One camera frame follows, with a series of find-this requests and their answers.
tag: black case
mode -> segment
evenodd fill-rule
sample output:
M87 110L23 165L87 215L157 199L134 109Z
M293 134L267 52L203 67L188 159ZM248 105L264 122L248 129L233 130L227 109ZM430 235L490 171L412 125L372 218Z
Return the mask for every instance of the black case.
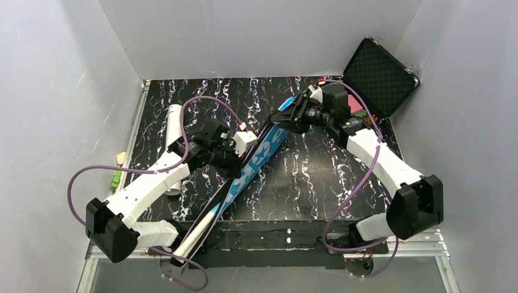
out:
M343 72L372 114L389 117L419 86L419 78L371 37L365 37Z

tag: marble pattern table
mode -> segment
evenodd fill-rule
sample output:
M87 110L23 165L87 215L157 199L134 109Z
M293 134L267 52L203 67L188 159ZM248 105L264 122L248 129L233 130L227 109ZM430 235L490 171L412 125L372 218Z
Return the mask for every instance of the marble pattern table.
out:
M287 98L314 84L319 77L185 79L151 81L143 109L131 168L148 168L166 149L167 108L196 95L225 101L250 128L258 130L266 117ZM185 113L187 130L196 130L209 118L234 125L223 107L196 101ZM385 142L397 154L398 143L388 120L381 123ZM336 211L365 174L367 166L342 150L321 128L305 135L289 134L248 188L225 211L225 220L324 220ZM128 175L129 184L138 175ZM193 172L182 182L182 195L163 195L140 220L168 217L194 220L218 186L224 182L213 167ZM387 191L373 175L342 219L384 212Z

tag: black joint housing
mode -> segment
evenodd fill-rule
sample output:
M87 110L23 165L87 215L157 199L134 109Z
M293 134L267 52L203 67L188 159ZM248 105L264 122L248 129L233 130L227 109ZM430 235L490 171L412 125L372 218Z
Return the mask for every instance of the black joint housing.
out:
M442 182L432 175L396 191L387 223L395 236L406 240L442 223L443 209Z
M126 259L137 247L140 234L129 229L107 203L94 198L86 206L86 236L112 261Z

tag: floor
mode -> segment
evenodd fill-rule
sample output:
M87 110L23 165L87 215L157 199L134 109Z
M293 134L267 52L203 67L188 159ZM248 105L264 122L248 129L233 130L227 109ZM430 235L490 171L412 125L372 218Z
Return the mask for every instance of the floor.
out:
M148 168L165 150L167 108L196 95L209 95L227 102L253 129L287 98L296 95L320 77L175 79L151 81L140 121L131 168ZM209 118L230 123L230 116L216 103L197 101L186 113L187 130L196 130ZM389 147L399 155L398 143L388 120L381 129ZM290 134L250 186L224 214L225 220L327 219L361 180L367 167L343 151L320 128L306 135ZM138 175L127 177L129 184ZM155 201L140 220L173 217L194 220L201 207L223 179L212 167L196 170L182 183L180 197ZM372 176L345 209L341 218L358 219L384 212L386 190Z

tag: white backdrop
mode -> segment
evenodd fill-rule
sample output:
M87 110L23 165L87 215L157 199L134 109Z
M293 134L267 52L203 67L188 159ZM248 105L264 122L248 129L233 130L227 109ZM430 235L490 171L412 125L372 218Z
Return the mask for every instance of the white backdrop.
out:
M68 210L68 180L115 164L140 80L97 1L0 7L0 292L75 292L88 238ZM112 177L79 177L82 217Z
M403 154L444 183L461 292L517 292L518 2L424 0L396 57L418 65L393 120Z
M394 52L421 0L99 0L141 79L341 74Z

